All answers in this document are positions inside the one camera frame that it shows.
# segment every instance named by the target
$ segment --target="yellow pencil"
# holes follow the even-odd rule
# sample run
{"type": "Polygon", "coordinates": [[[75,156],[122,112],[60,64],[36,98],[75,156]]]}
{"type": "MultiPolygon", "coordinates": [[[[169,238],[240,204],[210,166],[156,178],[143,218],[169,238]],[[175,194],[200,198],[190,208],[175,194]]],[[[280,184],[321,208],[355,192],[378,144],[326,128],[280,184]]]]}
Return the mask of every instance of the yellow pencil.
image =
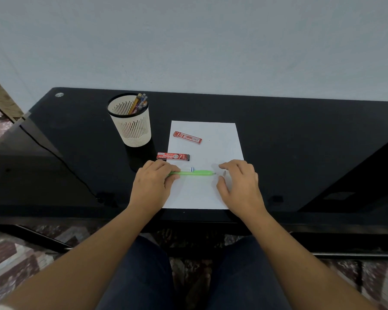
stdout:
{"type": "Polygon", "coordinates": [[[140,99],[141,96],[142,96],[142,94],[140,94],[140,93],[136,96],[135,101],[134,101],[134,103],[132,104],[132,107],[131,107],[131,108],[129,109],[129,111],[128,111],[128,115],[131,114],[132,111],[135,109],[135,106],[137,105],[137,103],[138,103],[138,101],[139,101],[139,99],[140,99]]]}

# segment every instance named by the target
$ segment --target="slotted pencil holder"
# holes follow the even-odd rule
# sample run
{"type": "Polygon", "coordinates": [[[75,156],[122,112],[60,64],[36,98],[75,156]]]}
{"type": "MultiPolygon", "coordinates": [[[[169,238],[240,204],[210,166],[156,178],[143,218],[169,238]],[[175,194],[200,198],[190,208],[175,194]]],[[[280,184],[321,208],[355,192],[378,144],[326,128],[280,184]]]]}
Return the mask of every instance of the slotted pencil holder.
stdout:
{"type": "Polygon", "coordinates": [[[136,96],[122,95],[108,103],[108,113],[125,145],[141,147],[151,139],[149,104],[139,113],[128,115],[136,96]]]}

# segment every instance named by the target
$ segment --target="black glass table top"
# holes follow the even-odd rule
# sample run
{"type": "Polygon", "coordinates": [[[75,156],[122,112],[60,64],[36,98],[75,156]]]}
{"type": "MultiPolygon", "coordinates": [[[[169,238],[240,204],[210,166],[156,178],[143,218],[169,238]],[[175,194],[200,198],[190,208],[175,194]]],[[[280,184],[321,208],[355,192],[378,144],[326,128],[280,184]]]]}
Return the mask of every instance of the black glass table top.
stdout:
{"type": "Polygon", "coordinates": [[[152,139],[129,148],[107,111],[123,93],[138,92],[47,93],[0,138],[0,207],[125,208],[135,170],[167,151],[179,120],[236,123],[269,211],[388,211],[388,102],[145,92],[152,139]]]}

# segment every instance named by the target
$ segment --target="left hand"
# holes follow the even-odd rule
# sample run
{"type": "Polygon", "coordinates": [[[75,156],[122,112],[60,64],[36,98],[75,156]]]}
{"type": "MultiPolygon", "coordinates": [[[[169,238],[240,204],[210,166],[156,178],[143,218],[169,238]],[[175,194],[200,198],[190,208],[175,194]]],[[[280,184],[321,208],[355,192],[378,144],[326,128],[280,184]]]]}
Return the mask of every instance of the left hand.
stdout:
{"type": "Polygon", "coordinates": [[[172,183],[180,178],[180,168],[163,160],[147,161],[136,173],[128,208],[153,217],[170,196],[172,183]]]}

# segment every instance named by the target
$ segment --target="patterned tile floor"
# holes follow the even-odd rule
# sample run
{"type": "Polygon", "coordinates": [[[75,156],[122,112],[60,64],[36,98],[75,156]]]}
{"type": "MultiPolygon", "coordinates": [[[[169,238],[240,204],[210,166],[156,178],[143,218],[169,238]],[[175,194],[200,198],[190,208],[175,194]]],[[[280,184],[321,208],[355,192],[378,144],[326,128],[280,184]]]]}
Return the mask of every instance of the patterned tile floor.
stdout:
{"type": "MultiPolygon", "coordinates": [[[[0,120],[0,136],[10,128],[11,122],[0,120]]],[[[31,226],[38,232],[56,238],[71,246],[78,245],[96,230],[89,230],[84,227],[74,226],[31,226]]],[[[152,234],[152,237],[161,246],[176,246],[194,243],[195,241],[210,242],[210,235],[196,235],[196,237],[180,237],[170,230],[163,230],[152,234]]],[[[213,234],[217,246],[230,244],[238,239],[236,236],[213,234]]],[[[45,250],[34,250],[22,240],[14,240],[11,237],[0,237],[0,300],[12,292],[27,278],[38,273],[48,266],[58,254],[52,254],[45,250]]],[[[350,260],[325,260],[333,271],[356,287],[356,279],[359,277],[358,264],[350,260]]],[[[195,287],[204,278],[204,270],[212,266],[212,261],[202,260],[180,260],[171,258],[173,270],[179,270],[179,279],[182,290],[188,295],[185,301],[187,309],[194,309],[193,303],[198,299],[195,287]]],[[[369,298],[380,310],[388,310],[388,262],[362,262],[362,286],[357,287],[369,298]]]]}

